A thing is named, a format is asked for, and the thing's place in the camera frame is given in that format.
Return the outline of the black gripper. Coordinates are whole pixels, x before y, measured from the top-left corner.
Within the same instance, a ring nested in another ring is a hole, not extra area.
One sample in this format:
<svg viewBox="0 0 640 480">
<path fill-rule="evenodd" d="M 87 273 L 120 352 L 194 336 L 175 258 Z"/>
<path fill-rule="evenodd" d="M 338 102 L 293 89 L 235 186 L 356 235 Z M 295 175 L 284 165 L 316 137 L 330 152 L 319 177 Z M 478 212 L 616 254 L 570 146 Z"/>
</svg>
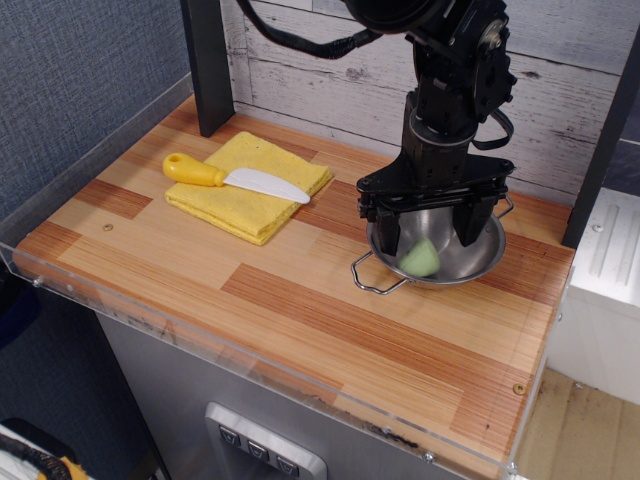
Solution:
<svg viewBox="0 0 640 480">
<path fill-rule="evenodd" d="M 476 242 L 495 204 L 507 193 L 510 160 L 473 155 L 469 144 L 475 124 L 444 136 L 422 124 L 403 127 L 401 151 L 388 166 L 357 182 L 359 214 L 373 220 L 379 250 L 396 255 L 400 214 L 453 206 L 452 220 L 463 247 Z"/>
</svg>

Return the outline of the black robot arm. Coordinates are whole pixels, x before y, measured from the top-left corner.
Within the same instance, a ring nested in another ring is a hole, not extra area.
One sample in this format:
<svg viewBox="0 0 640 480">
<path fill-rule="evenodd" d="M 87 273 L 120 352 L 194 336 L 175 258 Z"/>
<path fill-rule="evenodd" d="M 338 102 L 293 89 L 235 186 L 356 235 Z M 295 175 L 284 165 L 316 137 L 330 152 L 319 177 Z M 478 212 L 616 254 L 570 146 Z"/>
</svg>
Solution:
<svg viewBox="0 0 640 480">
<path fill-rule="evenodd" d="M 513 134 L 500 110 L 517 81 L 505 3 L 350 1 L 347 8 L 375 33 L 406 36 L 418 81 L 406 96 L 398 157 L 357 183 L 361 217 L 388 255 L 398 248 L 401 215 L 414 211 L 451 208 L 461 244 L 475 243 L 514 170 L 484 155 Z"/>
</svg>

